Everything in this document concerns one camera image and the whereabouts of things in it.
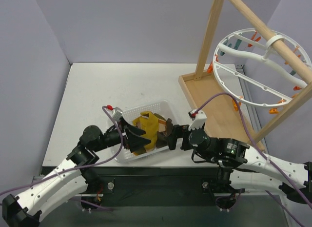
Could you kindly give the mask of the white round sock hanger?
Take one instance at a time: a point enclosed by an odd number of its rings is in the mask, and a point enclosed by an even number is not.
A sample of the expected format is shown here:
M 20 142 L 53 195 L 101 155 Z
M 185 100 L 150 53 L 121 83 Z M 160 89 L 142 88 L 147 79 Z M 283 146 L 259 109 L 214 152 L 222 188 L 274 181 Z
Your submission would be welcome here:
M 220 87 L 246 105 L 282 108 L 307 84 L 254 28 L 234 31 L 214 50 L 211 70 Z M 235 78 L 259 96 L 243 97 L 228 83 Z

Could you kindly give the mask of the orange clip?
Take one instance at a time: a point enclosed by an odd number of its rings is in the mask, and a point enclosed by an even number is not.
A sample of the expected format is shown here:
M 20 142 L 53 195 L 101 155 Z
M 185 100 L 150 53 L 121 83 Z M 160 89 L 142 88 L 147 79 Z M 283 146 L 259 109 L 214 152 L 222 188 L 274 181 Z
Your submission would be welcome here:
M 211 73 L 212 71 L 213 71 L 213 65 L 210 64 L 209 67 L 208 67 L 208 69 L 207 69 L 207 72 L 208 72 L 208 73 Z
M 234 110 L 237 112 L 239 110 L 239 108 L 241 107 L 241 102 L 238 100 L 234 100 L 232 99 L 232 104 L 234 107 Z

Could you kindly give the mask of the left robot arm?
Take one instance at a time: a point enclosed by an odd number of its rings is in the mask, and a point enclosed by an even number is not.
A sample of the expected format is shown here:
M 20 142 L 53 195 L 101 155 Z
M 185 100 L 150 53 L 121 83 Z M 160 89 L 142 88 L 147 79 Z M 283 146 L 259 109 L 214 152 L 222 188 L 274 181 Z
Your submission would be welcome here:
M 151 141 L 145 131 L 123 118 L 105 133 L 96 126 L 86 127 L 77 146 L 48 175 L 18 195 L 9 194 L 2 201 L 2 218 L 10 227 L 37 227 L 52 210 L 77 194 L 94 193 L 101 183 L 94 171 L 98 151 L 120 145 L 137 150 Z

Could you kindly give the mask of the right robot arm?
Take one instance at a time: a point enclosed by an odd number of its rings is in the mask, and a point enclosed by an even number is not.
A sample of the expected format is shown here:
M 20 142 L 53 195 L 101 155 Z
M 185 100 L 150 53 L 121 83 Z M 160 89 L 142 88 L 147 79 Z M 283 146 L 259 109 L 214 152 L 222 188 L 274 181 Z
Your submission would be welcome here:
M 195 163 L 218 165 L 216 186 L 220 191 L 259 189 L 279 192 L 296 203 L 312 203 L 310 162 L 284 161 L 235 139 L 209 137 L 202 128 L 189 130 L 188 125 L 174 125 L 169 132 L 158 133 L 156 144 L 174 150 L 178 139 L 182 139 L 181 150 L 200 158 Z

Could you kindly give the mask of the black sock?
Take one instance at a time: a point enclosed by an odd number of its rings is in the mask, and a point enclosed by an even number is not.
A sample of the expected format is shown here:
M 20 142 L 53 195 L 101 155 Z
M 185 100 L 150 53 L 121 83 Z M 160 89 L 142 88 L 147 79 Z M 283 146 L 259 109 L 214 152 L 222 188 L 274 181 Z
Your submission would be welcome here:
M 170 135 L 172 133 L 173 130 L 173 123 L 172 123 L 172 119 L 168 118 L 167 120 L 167 134 Z

